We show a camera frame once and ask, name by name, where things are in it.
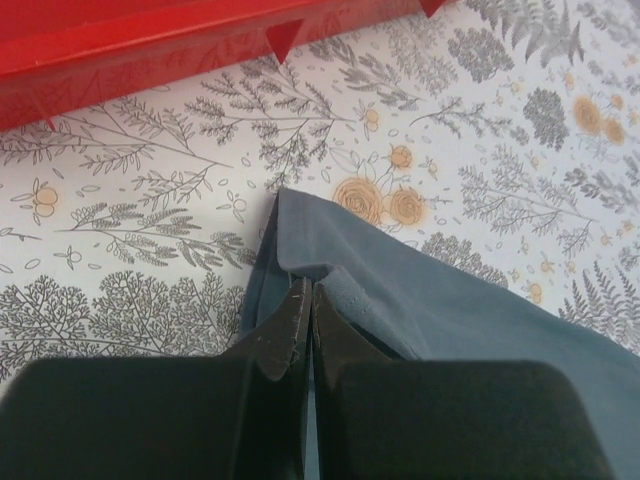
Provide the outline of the dark blue t-shirt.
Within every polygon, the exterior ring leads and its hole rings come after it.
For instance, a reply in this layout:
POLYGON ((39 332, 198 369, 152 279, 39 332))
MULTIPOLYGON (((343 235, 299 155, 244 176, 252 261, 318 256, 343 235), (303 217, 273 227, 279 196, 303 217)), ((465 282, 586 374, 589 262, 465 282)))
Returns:
POLYGON ((249 278, 241 332, 273 314, 298 277, 321 284, 349 322, 403 358, 559 368, 615 475, 638 477, 639 359, 624 347, 422 254, 336 203, 283 189, 249 278))

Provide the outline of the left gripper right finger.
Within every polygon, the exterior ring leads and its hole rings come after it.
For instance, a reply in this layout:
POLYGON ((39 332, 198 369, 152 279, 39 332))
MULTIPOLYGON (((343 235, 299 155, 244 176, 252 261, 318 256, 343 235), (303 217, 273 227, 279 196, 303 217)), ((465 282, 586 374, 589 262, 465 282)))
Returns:
POLYGON ((570 381, 531 361, 391 359, 312 306, 324 479, 610 479, 570 381))

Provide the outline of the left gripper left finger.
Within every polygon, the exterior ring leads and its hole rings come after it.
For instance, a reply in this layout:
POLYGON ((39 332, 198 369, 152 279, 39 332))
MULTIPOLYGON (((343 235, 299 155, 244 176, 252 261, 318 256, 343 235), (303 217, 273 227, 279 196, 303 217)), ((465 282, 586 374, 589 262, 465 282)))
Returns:
POLYGON ((300 479, 312 285, 213 357, 49 358, 1 403, 5 479, 300 479))

